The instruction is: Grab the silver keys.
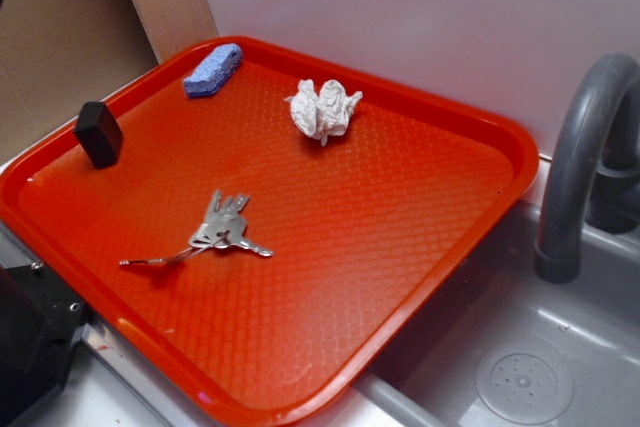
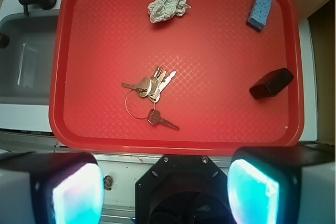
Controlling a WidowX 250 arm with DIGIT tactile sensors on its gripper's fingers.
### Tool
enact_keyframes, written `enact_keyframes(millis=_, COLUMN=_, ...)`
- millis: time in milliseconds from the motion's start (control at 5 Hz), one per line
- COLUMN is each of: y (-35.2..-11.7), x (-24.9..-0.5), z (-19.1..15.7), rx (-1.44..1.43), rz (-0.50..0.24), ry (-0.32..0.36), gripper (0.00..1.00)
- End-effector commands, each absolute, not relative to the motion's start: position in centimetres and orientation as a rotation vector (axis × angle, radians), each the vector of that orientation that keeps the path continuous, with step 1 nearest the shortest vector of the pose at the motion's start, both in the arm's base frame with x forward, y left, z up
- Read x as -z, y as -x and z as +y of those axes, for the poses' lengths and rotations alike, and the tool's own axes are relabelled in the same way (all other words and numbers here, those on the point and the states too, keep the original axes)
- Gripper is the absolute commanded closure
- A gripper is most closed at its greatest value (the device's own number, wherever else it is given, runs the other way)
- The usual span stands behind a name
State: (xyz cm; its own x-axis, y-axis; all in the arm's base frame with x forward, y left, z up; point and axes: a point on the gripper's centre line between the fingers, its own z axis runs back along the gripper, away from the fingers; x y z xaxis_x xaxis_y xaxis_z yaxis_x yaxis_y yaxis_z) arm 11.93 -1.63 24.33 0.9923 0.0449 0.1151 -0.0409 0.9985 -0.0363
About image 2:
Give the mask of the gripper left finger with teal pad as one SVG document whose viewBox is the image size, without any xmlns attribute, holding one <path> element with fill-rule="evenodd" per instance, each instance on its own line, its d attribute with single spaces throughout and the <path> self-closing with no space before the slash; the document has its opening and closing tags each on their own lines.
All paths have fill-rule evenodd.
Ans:
<svg viewBox="0 0 336 224">
<path fill-rule="evenodd" d="M 90 153 L 1 153 L 1 223 L 98 223 L 103 200 Z"/>
</svg>

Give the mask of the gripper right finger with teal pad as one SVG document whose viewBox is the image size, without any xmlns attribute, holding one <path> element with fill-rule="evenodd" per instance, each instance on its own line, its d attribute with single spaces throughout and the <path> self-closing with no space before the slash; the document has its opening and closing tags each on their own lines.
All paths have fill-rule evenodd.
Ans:
<svg viewBox="0 0 336 224">
<path fill-rule="evenodd" d="M 237 223 L 335 223 L 335 148 L 241 147 L 227 191 Z"/>
</svg>

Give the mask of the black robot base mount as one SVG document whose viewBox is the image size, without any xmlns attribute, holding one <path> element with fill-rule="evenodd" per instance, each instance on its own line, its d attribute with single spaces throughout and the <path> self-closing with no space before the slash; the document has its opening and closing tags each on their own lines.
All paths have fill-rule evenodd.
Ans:
<svg viewBox="0 0 336 224">
<path fill-rule="evenodd" d="M 235 223 L 227 175 L 207 156 L 162 156 L 135 183 L 135 223 Z"/>
</svg>

